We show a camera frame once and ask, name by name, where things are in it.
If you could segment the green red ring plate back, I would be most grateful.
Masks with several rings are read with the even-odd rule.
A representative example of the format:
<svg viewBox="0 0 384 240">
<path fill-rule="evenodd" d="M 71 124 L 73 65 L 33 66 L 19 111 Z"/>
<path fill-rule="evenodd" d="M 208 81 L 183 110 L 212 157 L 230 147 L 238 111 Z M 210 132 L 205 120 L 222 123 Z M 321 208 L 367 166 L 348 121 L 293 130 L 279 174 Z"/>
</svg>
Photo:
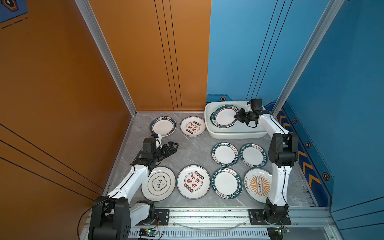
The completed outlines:
<svg viewBox="0 0 384 240">
<path fill-rule="evenodd" d="M 177 128 L 176 121 L 168 116 L 161 116 L 154 119 L 150 124 L 152 134 L 158 134 L 162 137 L 171 135 Z"/>
</svg>

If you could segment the green red ring plate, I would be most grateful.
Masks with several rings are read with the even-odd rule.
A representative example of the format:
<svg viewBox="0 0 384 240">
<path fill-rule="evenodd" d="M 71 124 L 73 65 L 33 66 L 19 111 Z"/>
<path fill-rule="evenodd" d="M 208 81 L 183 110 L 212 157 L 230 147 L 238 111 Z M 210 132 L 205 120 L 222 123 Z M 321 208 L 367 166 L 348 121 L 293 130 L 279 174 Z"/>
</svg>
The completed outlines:
<svg viewBox="0 0 384 240">
<path fill-rule="evenodd" d="M 210 117 L 212 124 L 218 128 L 229 128 L 233 126 L 238 119 L 235 118 L 239 108 L 234 105 L 224 105 L 216 109 Z"/>
<path fill-rule="evenodd" d="M 171 135 L 177 128 L 176 121 L 168 116 L 161 116 L 154 119 L 150 124 L 152 134 L 158 134 L 162 137 Z"/>
</svg>

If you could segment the white red text plate back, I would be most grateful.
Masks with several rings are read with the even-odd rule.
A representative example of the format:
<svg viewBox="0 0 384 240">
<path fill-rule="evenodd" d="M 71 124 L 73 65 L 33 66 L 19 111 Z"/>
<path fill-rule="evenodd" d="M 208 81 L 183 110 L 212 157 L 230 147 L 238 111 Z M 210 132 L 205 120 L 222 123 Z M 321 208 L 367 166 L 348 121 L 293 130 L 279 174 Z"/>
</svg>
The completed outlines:
<svg viewBox="0 0 384 240">
<path fill-rule="evenodd" d="M 188 137 L 197 137 L 206 130 L 205 121 L 197 116 L 190 116 L 181 121 L 181 132 Z"/>
</svg>

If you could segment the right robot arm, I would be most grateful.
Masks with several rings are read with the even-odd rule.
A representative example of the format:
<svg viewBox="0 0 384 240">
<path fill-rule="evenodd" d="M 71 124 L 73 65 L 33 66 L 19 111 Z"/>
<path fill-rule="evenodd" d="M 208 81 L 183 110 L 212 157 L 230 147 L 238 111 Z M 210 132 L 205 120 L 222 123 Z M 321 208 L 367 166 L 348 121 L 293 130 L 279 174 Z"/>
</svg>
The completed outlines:
<svg viewBox="0 0 384 240">
<path fill-rule="evenodd" d="M 256 122 L 262 126 L 272 138 L 268 150 L 268 158 L 273 167 L 272 191 L 267 197 L 270 208 L 283 207 L 289 211 L 287 190 L 290 174 L 299 156 L 299 137 L 286 130 L 268 111 L 250 111 L 245 109 L 234 116 L 241 123 Z"/>
</svg>

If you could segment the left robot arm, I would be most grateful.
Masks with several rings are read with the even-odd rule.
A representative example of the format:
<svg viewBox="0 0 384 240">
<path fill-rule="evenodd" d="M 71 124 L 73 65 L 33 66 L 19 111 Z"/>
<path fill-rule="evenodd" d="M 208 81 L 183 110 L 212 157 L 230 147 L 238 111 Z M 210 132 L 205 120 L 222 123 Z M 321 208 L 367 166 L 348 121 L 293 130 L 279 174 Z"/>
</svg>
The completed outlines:
<svg viewBox="0 0 384 240">
<path fill-rule="evenodd" d="M 161 139 L 157 134 L 145 138 L 128 175 L 106 196 L 97 197 L 93 206 L 85 211 L 91 211 L 89 240 L 126 240 L 131 227 L 156 219 L 153 202 L 138 201 L 130 207 L 130 201 L 157 164 L 177 152 L 178 143 L 170 141 L 162 145 Z"/>
</svg>

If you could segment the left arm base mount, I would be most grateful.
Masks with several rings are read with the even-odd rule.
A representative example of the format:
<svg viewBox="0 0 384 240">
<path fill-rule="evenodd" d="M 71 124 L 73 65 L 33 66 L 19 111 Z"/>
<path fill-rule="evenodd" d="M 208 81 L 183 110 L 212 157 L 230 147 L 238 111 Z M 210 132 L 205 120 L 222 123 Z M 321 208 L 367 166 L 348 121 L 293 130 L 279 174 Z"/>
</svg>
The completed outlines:
<svg viewBox="0 0 384 240">
<path fill-rule="evenodd" d="M 169 209 L 155 209 L 153 213 L 150 213 L 150 216 L 139 222 L 137 226 L 154 226 L 158 222 L 160 226 L 167 226 L 170 219 L 170 210 Z"/>
</svg>

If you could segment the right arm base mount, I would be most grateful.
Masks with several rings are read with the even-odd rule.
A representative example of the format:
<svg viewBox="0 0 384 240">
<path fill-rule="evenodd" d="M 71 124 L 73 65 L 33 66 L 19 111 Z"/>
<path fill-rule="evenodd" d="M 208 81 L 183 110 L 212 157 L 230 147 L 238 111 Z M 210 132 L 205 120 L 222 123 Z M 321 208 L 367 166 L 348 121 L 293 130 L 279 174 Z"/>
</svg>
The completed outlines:
<svg viewBox="0 0 384 240">
<path fill-rule="evenodd" d="M 283 206 L 266 209 L 249 209 L 249 220 L 251 225 L 291 225 L 291 219 L 288 215 L 288 209 Z"/>
</svg>

